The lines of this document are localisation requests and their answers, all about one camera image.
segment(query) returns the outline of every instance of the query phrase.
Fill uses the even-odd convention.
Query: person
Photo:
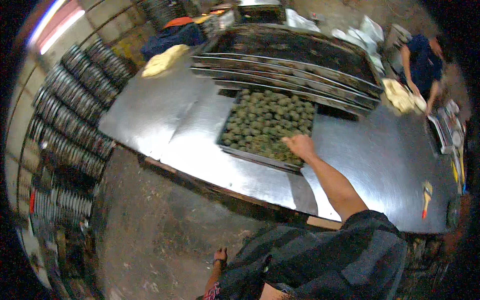
[[[314,170],[341,229],[272,225],[248,238],[229,264],[227,249],[217,250],[203,299],[391,299],[405,265],[402,234],[317,156],[310,137],[283,141]]]
[[[451,60],[445,38],[437,35],[427,39],[416,35],[402,47],[401,58],[400,81],[408,85],[414,95],[421,95],[427,101],[425,114],[430,114],[440,89],[443,60]]]

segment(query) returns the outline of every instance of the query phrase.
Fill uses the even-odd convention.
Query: finger
[[[285,143],[289,148],[292,145],[292,139],[287,138],[286,136],[282,137],[282,142]]]

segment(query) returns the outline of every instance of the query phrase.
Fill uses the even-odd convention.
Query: stacked metal trays
[[[169,21],[187,15],[181,2],[170,0],[143,0],[138,6],[152,22],[156,31],[161,31]]]
[[[78,45],[73,45],[62,56],[61,61],[70,73],[87,87],[89,92],[109,107],[118,94],[118,90],[110,83],[103,71],[93,63]]]
[[[127,65],[110,48],[103,45],[101,39],[97,39],[91,44],[87,48],[86,53],[92,61],[103,68],[110,82],[119,91],[125,87],[128,80],[134,75],[129,72]]]
[[[257,88],[256,90],[252,90],[252,91],[253,92],[263,92],[264,90],[265,90],[264,88],[263,89],[262,88]],[[276,89],[273,89],[273,91],[275,93],[282,93],[282,94],[285,94],[285,95],[287,94],[285,91],[279,91],[279,90],[276,90]],[[241,96],[242,96],[241,91],[239,91],[237,93],[237,95],[235,96],[234,104],[240,103]],[[301,97],[301,96],[299,96],[299,99],[301,101],[308,101],[308,98]],[[227,123],[228,123],[228,120],[230,119],[230,116],[231,116],[231,112],[228,114],[228,118],[225,121],[225,124],[223,125],[223,128],[220,131],[220,134],[218,135],[218,137],[216,139],[216,144],[223,151],[225,151],[227,153],[230,153],[234,156],[237,156],[239,158],[242,158],[242,159],[245,159],[245,160],[248,160],[248,161],[251,161],[251,162],[255,162],[257,164],[266,165],[266,166],[276,168],[276,169],[279,169],[279,170],[282,170],[282,171],[287,171],[287,172],[290,172],[290,173],[300,174],[300,169],[302,168],[302,166],[293,165],[293,164],[286,163],[286,162],[283,162],[283,161],[278,161],[278,160],[275,160],[275,159],[267,158],[265,156],[261,156],[261,155],[258,155],[258,154],[253,154],[253,153],[241,151],[239,149],[233,149],[229,146],[225,146],[222,143],[222,134],[227,132]]]
[[[359,116],[380,104],[383,91],[358,46],[274,24],[233,27],[192,58],[192,70],[218,85],[278,88]]]
[[[39,117],[33,118],[29,135],[34,141],[46,145],[60,162],[71,165],[96,179],[101,178],[106,164],[104,160],[70,142]]]
[[[40,220],[48,222],[69,221],[77,223],[88,218],[92,212],[92,199],[85,198],[72,191],[59,188],[50,194],[35,191],[34,213]]]
[[[82,119],[96,125],[104,111],[103,106],[61,64],[56,64],[48,73],[43,88],[36,95],[34,106],[43,97],[45,90],[54,93],[65,105]]]
[[[86,124],[51,92],[41,89],[42,97],[36,99],[37,115],[76,144],[102,159],[107,159],[116,145],[115,142],[98,129]]]

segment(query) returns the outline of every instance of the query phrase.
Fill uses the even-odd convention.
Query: metal sheet
[[[319,95],[335,97],[341,101],[351,101],[356,104],[375,108],[380,100],[371,98],[349,90],[340,89],[338,87],[329,86],[313,80],[289,76],[278,73],[236,70],[236,69],[206,69],[206,68],[190,68],[197,75],[206,75],[216,79],[235,79],[236,81],[257,81],[258,83],[271,82],[270,85],[276,85],[289,89],[297,89],[307,93],[318,93]]]
[[[216,144],[234,98],[216,95],[218,88],[210,85],[210,93],[195,104],[176,130],[161,162],[222,188],[296,209],[290,173],[234,157]]]
[[[238,6],[281,5],[278,0],[241,0]]]
[[[184,57],[154,79],[130,79],[98,129],[120,143],[159,160],[180,121],[203,90],[206,79],[196,78]]]
[[[231,156],[216,145],[234,98],[217,95],[212,80],[197,82],[184,70],[170,76],[151,80],[154,84],[132,79],[101,120],[102,131],[216,186],[340,220],[309,166],[301,169],[303,176],[291,174]],[[175,121],[165,118],[175,113]],[[106,125],[113,129],[106,132]],[[423,116],[397,117],[386,106],[359,121],[316,115],[312,132],[319,156],[350,180],[370,209],[385,213],[399,230],[438,233],[447,230],[447,203],[456,195],[456,182],[450,156],[436,155],[430,135]],[[425,180],[433,186],[433,197],[422,220]],[[307,186],[311,192],[299,192]]]
[[[263,71],[270,73],[278,73],[284,75],[295,76],[303,79],[309,79],[317,81],[323,84],[328,84],[334,87],[340,87],[352,92],[366,95],[366,93],[359,91],[351,86],[341,84],[334,80],[331,80],[326,77],[322,77],[316,74],[312,74],[306,71],[302,71],[295,68],[290,68],[286,66],[273,65],[269,63],[262,63],[250,60],[236,60],[236,59],[227,59],[222,57],[205,57],[205,56],[192,56],[193,61],[195,62],[192,67],[197,68],[215,68],[215,69],[235,69],[235,70],[252,70],[252,71]]]
[[[355,77],[350,74],[346,74],[337,70],[329,69],[323,66],[293,61],[293,60],[284,60],[278,58],[271,58],[265,56],[257,55],[246,55],[246,54],[237,54],[237,53],[202,53],[199,57],[218,57],[218,58],[227,58],[227,59],[236,59],[236,60],[249,60],[253,62],[262,62],[272,65],[279,65],[284,67],[289,67],[292,69],[302,70],[308,73],[316,74],[318,76],[326,77],[342,84],[351,86],[355,89],[361,90],[362,92],[368,93],[370,95],[378,97],[383,89],[380,85],[370,83],[361,78]]]

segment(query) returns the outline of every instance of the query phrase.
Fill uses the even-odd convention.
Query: white plastic bag
[[[305,19],[296,11],[287,8],[285,9],[285,13],[287,14],[287,26],[320,32],[320,29],[318,29],[313,21]]]
[[[360,24],[360,31],[364,32],[376,43],[383,42],[384,40],[382,27],[372,21],[367,15],[363,16],[363,21]]]
[[[351,36],[351,35],[347,35],[345,34],[345,32],[341,31],[340,29],[332,29],[332,36],[336,37],[336,38],[339,38],[339,39],[343,39],[347,42],[350,42],[354,45],[357,45],[359,47],[361,47],[363,50],[367,51],[367,46],[365,45],[365,43],[360,40],[359,38],[357,37],[354,37],[354,36]]]
[[[377,43],[372,40],[366,33],[350,27],[347,32],[350,36],[353,36],[359,40],[361,40],[366,47],[367,53],[368,54],[374,54],[377,52]]]

